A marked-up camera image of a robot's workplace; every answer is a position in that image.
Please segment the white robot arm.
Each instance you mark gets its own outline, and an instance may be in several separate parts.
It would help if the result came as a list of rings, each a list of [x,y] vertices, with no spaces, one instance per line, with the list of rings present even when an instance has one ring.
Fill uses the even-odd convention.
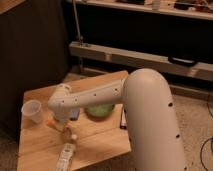
[[[136,171],[186,171],[187,162],[166,79],[149,68],[82,92],[73,93],[60,84],[48,108],[60,122],[68,120],[73,108],[122,104]]]

